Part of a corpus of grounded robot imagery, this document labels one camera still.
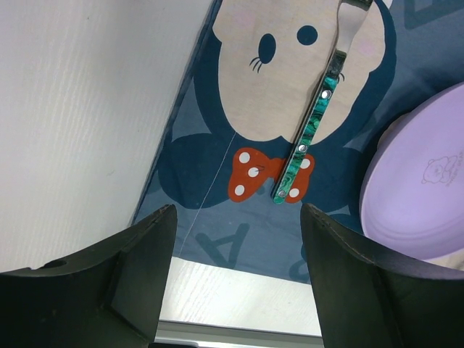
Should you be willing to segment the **green handled fork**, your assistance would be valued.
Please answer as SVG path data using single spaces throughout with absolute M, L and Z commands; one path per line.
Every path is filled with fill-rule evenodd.
M 340 1 L 337 8 L 336 37 L 325 70 L 304 112 L 293 148 L 274 185 L 272 200 L 281 204 L 290 196 L 292 186 L 302 168 L 303 160 L 320 125 L 331 97 L 339 83 L 352 42 L 368 15 L 372 2 L 368 0 Z

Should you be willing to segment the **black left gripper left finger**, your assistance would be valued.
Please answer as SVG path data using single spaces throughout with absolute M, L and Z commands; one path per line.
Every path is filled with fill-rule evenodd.
M 1 274 L 3 347 L 147 347 L 155 339 L 177 211 L 33 270 Z

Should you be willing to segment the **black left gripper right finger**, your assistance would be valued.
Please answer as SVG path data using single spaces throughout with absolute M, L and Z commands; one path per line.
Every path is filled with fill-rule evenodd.
M 408 257 L 301 208 L 325 347 L 462 347 L 463 272 Z

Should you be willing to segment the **purple plastic plate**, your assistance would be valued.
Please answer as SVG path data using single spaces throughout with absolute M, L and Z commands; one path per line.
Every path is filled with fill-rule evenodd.
M 463 269 L 463 84 L 395 120 L 360 194 L 363 234 L 409 257 Z

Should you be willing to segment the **blue cartoon mouse placemat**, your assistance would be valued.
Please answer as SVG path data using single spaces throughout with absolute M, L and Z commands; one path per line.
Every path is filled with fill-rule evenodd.
M 463 80 L 461 1 L 374 1 L 283 204 L 273 185 L 341 31 L 337 1 L 215 1 L 136 219 L 178 213 L 175 257 L 310 280 L 299 214 L 360 231 L 363 176 L 398 117 Z

